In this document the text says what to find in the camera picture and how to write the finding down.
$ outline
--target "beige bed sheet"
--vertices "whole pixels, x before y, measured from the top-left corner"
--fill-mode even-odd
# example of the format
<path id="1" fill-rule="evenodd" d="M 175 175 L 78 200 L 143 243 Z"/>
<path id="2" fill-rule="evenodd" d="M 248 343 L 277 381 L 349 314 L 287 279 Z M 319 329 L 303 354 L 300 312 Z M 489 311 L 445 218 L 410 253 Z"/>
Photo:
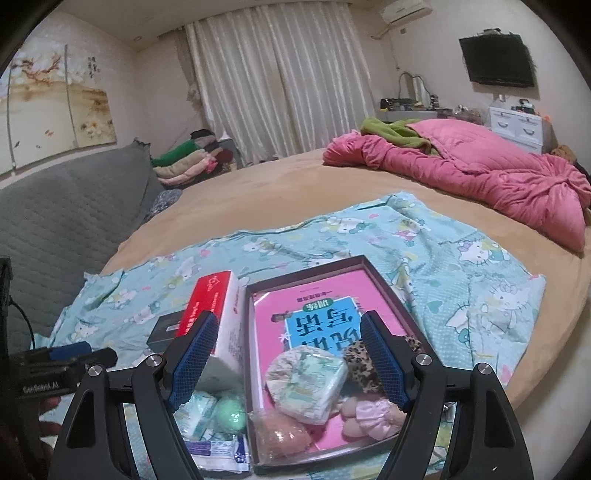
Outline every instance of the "beige bed sheet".
<path id="1" fill-rule="evenodd" d="M 482 204 L 383 171 L 326 167 L 322 152 L 234 171 L 186 189 L 177 203 L 119 246 L 103 273 L 236 230 L 279 228 L 404 190 L 429 208 L 479 228 L 531 273 L 546 276 L 530 345 L 507 389 L 517 407 L 548 371 L 579 319 L 591 280 L 591 228 L 586 231 L 589 247 L 577 256 Z"/>

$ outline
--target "black box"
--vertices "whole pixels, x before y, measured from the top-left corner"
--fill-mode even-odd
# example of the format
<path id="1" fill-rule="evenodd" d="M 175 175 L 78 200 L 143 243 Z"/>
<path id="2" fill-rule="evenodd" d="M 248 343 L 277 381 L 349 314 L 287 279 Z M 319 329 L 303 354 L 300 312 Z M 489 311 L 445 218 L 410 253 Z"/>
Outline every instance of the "black box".
<path id="1" fill-rule="evenodd" d="M 154 353 L 164 353 L 166 347 L 173 341 L 183 318 L 184 310 L 158 317 L 158 321 L 148 337 L 148 346 Z"/>

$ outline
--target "dresser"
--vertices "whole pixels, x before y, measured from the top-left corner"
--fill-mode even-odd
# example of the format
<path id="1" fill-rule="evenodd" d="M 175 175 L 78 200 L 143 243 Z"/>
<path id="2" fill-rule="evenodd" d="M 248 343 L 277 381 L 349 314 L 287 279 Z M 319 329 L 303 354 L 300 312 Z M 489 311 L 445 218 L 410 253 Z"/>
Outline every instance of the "dresser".
<path id="1" fill-rule="evenodd" d="M 552 150 L 552 125 L 542 117 L 491 107 L 491 129 L 494 133 L 532 153 Z"/>

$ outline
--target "air conditioner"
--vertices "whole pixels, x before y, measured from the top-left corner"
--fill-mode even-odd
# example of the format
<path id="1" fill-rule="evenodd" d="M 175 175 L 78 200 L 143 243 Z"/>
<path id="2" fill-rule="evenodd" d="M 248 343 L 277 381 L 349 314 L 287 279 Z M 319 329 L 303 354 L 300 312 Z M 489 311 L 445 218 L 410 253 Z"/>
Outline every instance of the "air conditioner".
<path id="1" fill-rule="evenodd" d="M 395 0 L 380 13 L 390 28 L 400 27 L 431 13 L 431 5 L 423 0 Z"/>

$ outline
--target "pile of clothes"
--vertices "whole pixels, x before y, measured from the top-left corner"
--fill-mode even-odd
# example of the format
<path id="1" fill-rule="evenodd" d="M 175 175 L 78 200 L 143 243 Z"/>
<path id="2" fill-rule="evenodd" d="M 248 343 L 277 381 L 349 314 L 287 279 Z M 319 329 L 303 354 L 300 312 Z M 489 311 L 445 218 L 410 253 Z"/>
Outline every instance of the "pile of clothes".
<path id="1" fill-rule="evenodd" d="M 201 129 L 170 152 L 152 158 L 151 164 L 160 183 L 172 188 L 195 184 L 230 171 L 232 160 L 232 152 L 220 147 L 215 134 Z"/>

